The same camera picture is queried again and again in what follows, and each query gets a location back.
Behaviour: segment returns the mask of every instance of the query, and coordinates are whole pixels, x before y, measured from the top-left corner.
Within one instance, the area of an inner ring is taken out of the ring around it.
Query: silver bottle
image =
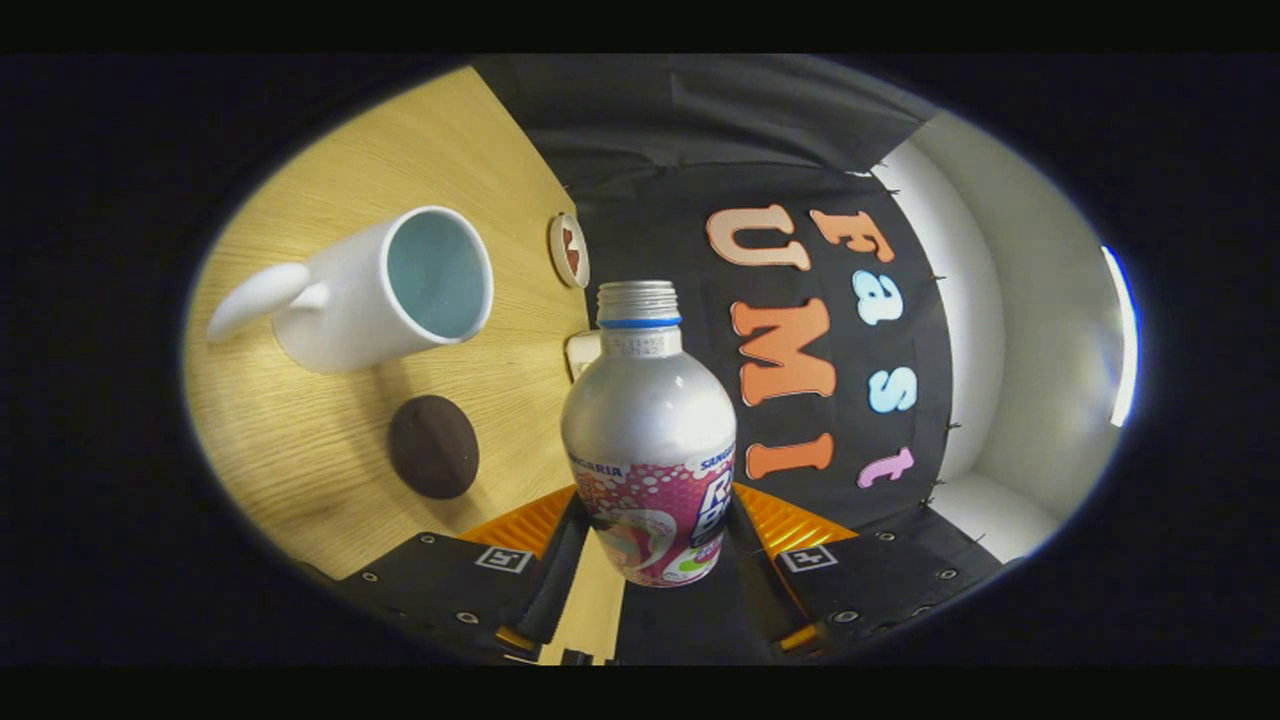
[[[733,497],[733,404],[684,351],[669,282],[605,283],[598,297],[602,355],[561,416],[579,496],[627,580],[686,585],[719,557]]]

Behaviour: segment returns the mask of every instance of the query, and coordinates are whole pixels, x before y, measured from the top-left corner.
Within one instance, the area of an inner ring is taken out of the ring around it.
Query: bottle label
[[[733,497],[733,443],[680,465],[570,461],[591,527],[628,580],[677,587],[716,566]]]

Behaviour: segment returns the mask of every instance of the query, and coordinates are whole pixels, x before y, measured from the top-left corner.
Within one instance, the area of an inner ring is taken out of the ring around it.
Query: black border
[[[1124,263],[1143,341],[1128,436],[1074,521],[972,602],[851,661],[1275,662],[1263,242],[1277,58],[838,59],[963,111],[1055,177]],[[247,190],[321,129],[457,61],[0,61],[13,662],[449,660],[334,606],[227,512],[200,480],[174,347],[187,278]]]

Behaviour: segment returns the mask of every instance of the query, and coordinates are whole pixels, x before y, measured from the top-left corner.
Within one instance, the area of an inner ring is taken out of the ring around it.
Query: orange letter
[[[786,247],[742,247],[733,234],[742,229],[796,232],[791,215],[782,205],[721,210],[707,219],[707,240],[721,258],[735,265],[795,265],[809,269],[809,252],[796,241]]]
[[[831,452],[836,448],[829,433],[818,439],[786,447],[765,447],[755,443],[746,448],[746,477],[758,480],[769,473],[813,466],[826,470],[831,465]]]
[[[831,397],[836,391],[836,369],[831,363],[800,352],[804,346],[831,329],[827,305],[822,300],[810,297],[804,307],[764,310],[735,302],[728,314],[739,337],[746,337],[760,328],[774,328],[739,348],[748,357],[777,365],[765,368],[755,363],[742,364],[742,402],[748,407],[781,395],[817,392]]]
[[[888,241],[867,213],[827,215],[819,210],[809,210],[809,217],[827,242],[840,245],[840,241],[847,237],[850,240],[846,247],[854,252],[874,252],[881,263],[893,261],[893,249],[888,246]]]

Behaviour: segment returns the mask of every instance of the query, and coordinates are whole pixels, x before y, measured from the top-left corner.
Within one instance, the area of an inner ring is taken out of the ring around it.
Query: sangaria logo
[[[573,464],[577,465],[579,468],[586,468],[588,470],[594,470],[603,475],[612,475],[614,478],[622,477],[622,468],[614,465],[596,465],[595,462],[588,462],[586,460],[582,460],[581,457],[575,457],[573,455],[570,455],[568,459],[572,460]]]
[[[721,464],[721,462],[723,462],[723,461],[724,461],[724,460],[726,460],[726,459],[727,459],[727,457],[730,456],[730,454],[732,454],[732,452],[733,452],[733,446],[731,445],[731,446],[728,446],[728,447],[726,447],[726,448],[724,448],[724,452],[721,452],[721,454],[719,454],[719,455],[717,455],[716,457],[712,457],[710,460],[703,460],[703,466],[701,466],[701,469],[703,469],[703,470],[708,470],[708,469],[710,469],[710,468],[714,468],[716,465],[719,465],[719,464]]]
[[[698,510],[698,524],[694,525],[694,534],[689,541],[691,546],[698,547],[712,539],[714,532],[719,528],[721,518],[724,516],[724,509],[728,507],[732,480],[733,474],[726,470],[707,486],[707,492],[703,495],[703,505]]]

